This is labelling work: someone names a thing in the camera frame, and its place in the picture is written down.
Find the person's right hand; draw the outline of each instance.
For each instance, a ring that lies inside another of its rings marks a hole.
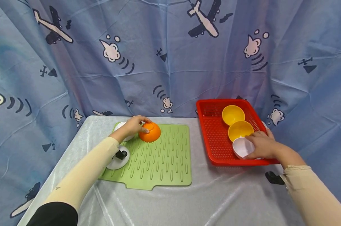
[[[254,152],[244,157],[244,159],[276,159],[277,152],[285,146],[282,143],[275,141],[271,130],[266,128],[267,134],[263,131],[257,131],[245,138],[253,143],[255,146]]]

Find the red plastic basket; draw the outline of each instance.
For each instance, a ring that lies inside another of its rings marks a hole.
[[[259,119],[251,104],[246,100],[217,99],[197,101],[199,122],[201,124],[206,151],[215,166],[261,166],[278,164],[276,159],[239,159],[233,152],[232,141],[228,138],[229,126],[222,119],[222,111],[228,105],[240,107],[254,131],[266,128]]]

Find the white suction cup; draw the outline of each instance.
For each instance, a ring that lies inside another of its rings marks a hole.
[[[126,163],[129,161],[129,158],[130,158],[129,150],[125,146],[122,146],[122,145],[119,146],[119,150],[121,152],[126,151],[128,153],[127,156],[125,156],[125,158],[123,160],[121,160],[121,159],[115,157],[115,155],[114,155],[110,164],[108,164],[108,166],[106,168],[108,168],[110,170],[117,170],[117,169],[120,169],[121,167],[125,166]]]

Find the beige sleeve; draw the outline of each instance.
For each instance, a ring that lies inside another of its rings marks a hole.
[[[288,166],[281,178],[307,226],[341,226],[341,204],[310,166]]]
[[[78,211],[85,195],[111,162],[118,148],[117,140],[105,138],[62,179],[43,204],[65,202]]]

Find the bowl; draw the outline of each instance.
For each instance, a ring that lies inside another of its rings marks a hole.
[[[119,129],[120,127],[122,127],[125,123],[126,123],[126,122],[123,121],[123,122],[117,124],[116,127],[115,127],[115,129],[114,129],[114,132],[115,132],[117,129]],[[129,140],[131,140],[133,137],[134,137],[134,135],[128,136],[127,138],[125,138],[125,139],[123,140],[123,142],[129,141]]]
[[[139,137],[144,142],[154,142],[160,137],[161,131],[156,123],[144,123],[143,127],[149,130],[149,133],[139,132]]]
[[[245,156],[251,154],[255,150],[255,146],[244,137],[235,139],[232,143],[234,154],[243,159]]]
[[[249,136],[254,132],[253,127],[246,121],[237,121],[228,128],[228,137],[233,142],[239,137]]]
[[[244,121],[245,113],[236,105],[228,105],[222,111],[222,119],[228,126],[231,126],[237,121]]]

